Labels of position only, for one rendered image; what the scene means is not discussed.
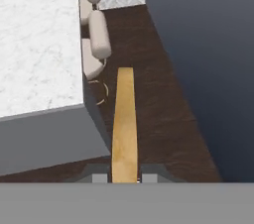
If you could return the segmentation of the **grey marble-topped dining counter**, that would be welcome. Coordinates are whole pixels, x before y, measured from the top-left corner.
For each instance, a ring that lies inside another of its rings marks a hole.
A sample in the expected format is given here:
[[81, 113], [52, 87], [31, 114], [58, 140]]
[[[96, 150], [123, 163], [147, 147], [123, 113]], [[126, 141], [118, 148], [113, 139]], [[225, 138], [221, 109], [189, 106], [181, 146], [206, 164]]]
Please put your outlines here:
[[0, 176], [109, 154], [79, 0], [0, 0]]

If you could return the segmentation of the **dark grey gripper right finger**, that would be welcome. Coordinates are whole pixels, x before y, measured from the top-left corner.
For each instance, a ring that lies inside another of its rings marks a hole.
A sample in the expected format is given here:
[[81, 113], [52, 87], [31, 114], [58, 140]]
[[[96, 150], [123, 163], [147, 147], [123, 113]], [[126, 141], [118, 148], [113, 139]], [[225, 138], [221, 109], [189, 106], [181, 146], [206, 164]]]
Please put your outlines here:
[[183, 179], [173, 176], [163, 164], [142, 164], [140, 181], [142, 183], [184, 182]]

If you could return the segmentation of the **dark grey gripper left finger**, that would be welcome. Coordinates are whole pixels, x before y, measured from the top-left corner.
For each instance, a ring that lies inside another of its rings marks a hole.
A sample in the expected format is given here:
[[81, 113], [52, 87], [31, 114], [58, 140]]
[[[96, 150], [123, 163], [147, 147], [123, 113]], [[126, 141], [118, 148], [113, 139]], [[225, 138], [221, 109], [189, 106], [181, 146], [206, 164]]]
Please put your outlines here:
[[68, 178], [65, 182], [109, 183], [111, 181], [110, 164], [88, 164], [80, 174]]

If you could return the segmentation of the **golden toasted bread slice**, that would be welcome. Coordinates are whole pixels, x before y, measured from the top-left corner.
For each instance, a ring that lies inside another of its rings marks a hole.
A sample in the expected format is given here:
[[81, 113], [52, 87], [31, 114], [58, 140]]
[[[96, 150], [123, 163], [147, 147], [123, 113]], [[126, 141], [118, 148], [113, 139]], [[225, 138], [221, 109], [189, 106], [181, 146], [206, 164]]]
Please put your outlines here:
[[138, 142], [132, 67], [120, 67], [117, 74], [112, 136], [112, 182], [138, 180]]

